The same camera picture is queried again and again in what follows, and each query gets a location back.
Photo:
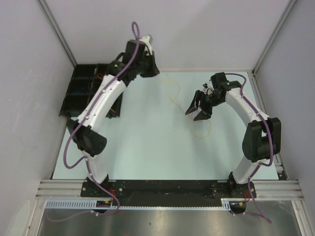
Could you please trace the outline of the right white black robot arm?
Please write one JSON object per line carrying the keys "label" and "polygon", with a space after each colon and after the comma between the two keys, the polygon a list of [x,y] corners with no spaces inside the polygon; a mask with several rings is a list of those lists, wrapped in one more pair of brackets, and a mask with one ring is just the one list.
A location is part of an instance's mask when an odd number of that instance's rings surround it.
{"label": "right white black robot arm", "polygon": [[242,141],[243,158],[237,168],[229,174],[227,192],[239,197],[245,187],[250,190],[251,180],[260,167],[270,167],[274,156],[281,150],[282,124],[257,108],[244,94],[245,83],[229,81],[228,73],[211,76],[209,82],[197,90],[185,114],[198,111],[194,121],[211,118],[213,108],[226,103],[241,118],[246,126]]}

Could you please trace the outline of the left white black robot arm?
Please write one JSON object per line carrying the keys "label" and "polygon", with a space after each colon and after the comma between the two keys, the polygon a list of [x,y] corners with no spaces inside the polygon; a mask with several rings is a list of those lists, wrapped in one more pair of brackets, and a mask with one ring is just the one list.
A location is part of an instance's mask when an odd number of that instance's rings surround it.
{"label": "left white black robot arm", "polygon": [[109,190],[105,182],[108,173],[99,158],[107,145],[107,139],[99,132],[102,122],[131,81],[137,76],[151,78],[159,74],[151,41],[150,35],[128,41],[126,50],[107,65],[101,85],[87,107],[76,120],[67,121],[70,137],[65,147],[74,142],[82,152],[80,160],[88,164],[88,178],[94,181],[91,190],[97,196],[102,197]]}

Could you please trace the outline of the black compartment tray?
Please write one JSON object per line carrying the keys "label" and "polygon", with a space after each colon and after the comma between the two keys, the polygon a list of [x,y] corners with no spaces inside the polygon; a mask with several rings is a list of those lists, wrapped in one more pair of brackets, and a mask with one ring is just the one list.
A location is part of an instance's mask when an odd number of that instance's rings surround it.
{"label": "black compartment tray", "polygon": [[59,112],[66,118],[78,117],[88,106],[106,74],[107,64],[75,66]]}

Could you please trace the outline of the aluminium frame rail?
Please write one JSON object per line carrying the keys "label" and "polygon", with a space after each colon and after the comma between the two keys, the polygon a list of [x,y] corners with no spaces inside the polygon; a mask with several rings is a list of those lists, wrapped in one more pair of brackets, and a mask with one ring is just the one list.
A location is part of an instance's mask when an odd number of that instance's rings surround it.
{"label": "aluminium frame rail", "polygon": [[[79,198],[84,180],[42,180],[38,197]],[[302,201],[304,196],[296,180],[254,180],[257,196],[263,201]]]}

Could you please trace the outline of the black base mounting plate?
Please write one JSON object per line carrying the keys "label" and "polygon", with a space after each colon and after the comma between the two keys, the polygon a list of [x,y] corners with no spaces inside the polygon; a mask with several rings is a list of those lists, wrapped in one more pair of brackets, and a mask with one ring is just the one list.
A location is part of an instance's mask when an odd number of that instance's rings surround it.
{"label": "black base mounting plate", "polygon": [[107,180],[97,187],[85,179],[81,197],[113,193],[123,207],[220,207],[222,199],[256,197],[255,186],[227,180]]}

